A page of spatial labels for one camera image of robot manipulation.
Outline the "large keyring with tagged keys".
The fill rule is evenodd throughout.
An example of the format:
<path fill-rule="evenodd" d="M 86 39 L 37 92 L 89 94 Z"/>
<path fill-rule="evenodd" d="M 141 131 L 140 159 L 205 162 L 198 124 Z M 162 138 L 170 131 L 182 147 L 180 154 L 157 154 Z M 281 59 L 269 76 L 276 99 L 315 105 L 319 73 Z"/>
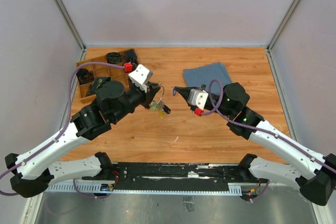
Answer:
<path fill-rule="evenodd" d="M 168 114 L 170 114 L 170 108 L 163 102 L 163 98 L 165 95 L 165 87 L 162 82 L 158 84 L 160 87 L 160 91 L 162 92 L 159 99 L 157 101 L 153 100 L 150 104 L 150 110 L 156 111 L 161 118 L 165 118 Z"/>

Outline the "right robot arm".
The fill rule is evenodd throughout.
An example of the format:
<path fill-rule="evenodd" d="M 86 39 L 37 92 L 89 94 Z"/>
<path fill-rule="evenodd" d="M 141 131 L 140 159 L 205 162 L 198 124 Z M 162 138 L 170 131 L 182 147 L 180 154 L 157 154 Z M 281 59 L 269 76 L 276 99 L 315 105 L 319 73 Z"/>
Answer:
<path fill-rule="evenodd" d="M 325 206 L 335 191 L 335 155 L 313 151 L 276 129 L 247 106 L 250 96 L 238 82 L 220 86 L 216 95 L 201 87 L 173 87 L 198 115 L 217 113 L 237 136 L 264 146 L 285 164 L 247 154 L 239 163 L 238 177 L 244 182 L 267 179 L 290 186 L 310 202 Z"/>

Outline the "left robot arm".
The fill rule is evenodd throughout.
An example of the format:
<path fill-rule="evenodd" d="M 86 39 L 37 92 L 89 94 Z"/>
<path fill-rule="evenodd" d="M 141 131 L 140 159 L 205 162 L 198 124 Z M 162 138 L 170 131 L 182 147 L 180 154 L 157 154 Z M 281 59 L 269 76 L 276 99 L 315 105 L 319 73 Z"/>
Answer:
<path fill-rule="evenodd" d="M 115 174 L 104 152 L 72 162 L 59 159 L 72 149 L 94 140 L 111 130 L 139 105 L 148 109 L 160 91 L 158 83 L 148 82 L 145 89 L 130 84 L 129 90 L 119 81 L 108 81 L 96 91 L 96 98 L 74 114 L 69 124 L 25 154 L 6 156 L 7 168 L 13 173 L 12 190 L 24 198 L 44 192 L 49 186 L 76 178 L 108 179 Z"/>

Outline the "key with dark blue tag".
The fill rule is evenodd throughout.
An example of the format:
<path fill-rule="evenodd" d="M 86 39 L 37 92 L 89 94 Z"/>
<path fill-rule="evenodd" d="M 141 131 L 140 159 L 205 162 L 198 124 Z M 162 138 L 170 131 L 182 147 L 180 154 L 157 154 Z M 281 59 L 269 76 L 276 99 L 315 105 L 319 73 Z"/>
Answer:
<path fill-rule="evenodd" d="M 173 96 L 176 96 L 177 91 L 176 91 L 175 87 L 172 87 L 172 88 L 173 88 L 173 90 L 172 90 L 172 94 L 173 94 Z"/>

